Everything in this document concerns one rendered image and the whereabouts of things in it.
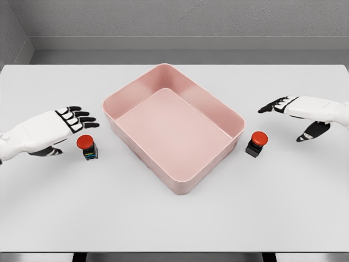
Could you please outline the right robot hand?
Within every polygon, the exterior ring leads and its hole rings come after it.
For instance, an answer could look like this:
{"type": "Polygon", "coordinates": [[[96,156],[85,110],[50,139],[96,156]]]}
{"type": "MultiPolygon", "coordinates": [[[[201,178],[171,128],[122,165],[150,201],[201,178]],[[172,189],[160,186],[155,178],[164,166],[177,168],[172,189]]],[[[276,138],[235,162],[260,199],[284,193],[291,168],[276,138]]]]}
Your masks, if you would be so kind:
{"type": "Polygon", "coordinates": [[[258,110],[259,114],[265,112],[278,112],[294,118],[312,120],[312,124],[297,137],[297,142],[312,140],[330,129],[331,123],[343,126],[343,103],[328,99],[309,96],[281,97],[268,103],[258,110]]]}

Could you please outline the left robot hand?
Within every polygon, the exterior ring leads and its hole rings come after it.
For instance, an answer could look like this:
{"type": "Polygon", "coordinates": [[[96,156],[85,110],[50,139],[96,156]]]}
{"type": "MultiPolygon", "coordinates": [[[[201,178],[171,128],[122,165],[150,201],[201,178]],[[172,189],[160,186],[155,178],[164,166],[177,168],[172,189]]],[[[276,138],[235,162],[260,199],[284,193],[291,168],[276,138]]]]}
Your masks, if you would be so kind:
{"type": "Polygon", "coordinates": [[[81,107],[68,106],[34,116],[20,127],[25,132],[22,135],[24,151],[31,156],[47,157],[63,153],[55,144],[84,129],[97,128],[99,123],[81,107]]]}

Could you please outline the pink rectangular plastic basket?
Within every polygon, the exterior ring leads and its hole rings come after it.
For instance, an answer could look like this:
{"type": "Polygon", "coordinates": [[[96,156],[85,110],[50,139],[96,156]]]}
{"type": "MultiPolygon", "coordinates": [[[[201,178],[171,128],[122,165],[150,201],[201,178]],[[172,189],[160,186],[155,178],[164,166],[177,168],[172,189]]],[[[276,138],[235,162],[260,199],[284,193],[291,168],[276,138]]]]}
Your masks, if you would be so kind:
{"type": "Polygon", "coordinates": [[[109,95],[113,132],[178,195],[189,193],[236,146],[245,120],[170,64],[109,95]]]}

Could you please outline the red button switch coloured terminals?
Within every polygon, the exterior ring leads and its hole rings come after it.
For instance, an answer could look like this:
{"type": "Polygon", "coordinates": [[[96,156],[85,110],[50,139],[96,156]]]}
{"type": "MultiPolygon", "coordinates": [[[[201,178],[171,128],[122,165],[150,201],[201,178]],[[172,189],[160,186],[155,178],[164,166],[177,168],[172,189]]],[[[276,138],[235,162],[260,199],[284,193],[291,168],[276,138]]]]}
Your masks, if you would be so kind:
{"type": "Polygon", "coordinates": [[[94,139],[90,135],[79,136],[76,145],[82,150],[83,156],[86,160],[98,159],[98,148],[94,139]]]}

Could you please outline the red button switch black base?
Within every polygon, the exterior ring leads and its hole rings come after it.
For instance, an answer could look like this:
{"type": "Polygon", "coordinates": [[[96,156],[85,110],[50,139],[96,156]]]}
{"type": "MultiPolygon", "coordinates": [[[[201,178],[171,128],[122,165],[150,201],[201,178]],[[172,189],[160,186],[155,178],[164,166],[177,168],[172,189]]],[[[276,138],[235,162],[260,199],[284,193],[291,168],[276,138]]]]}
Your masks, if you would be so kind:
{"type": "Polygon", "coordinates": [[[245,152],[254,158],[258,157],[261,153],[263,146],[268,142],[268,136],[262,131],[256,131],[252,133],[251,139],[245,149],[245,152]]]}

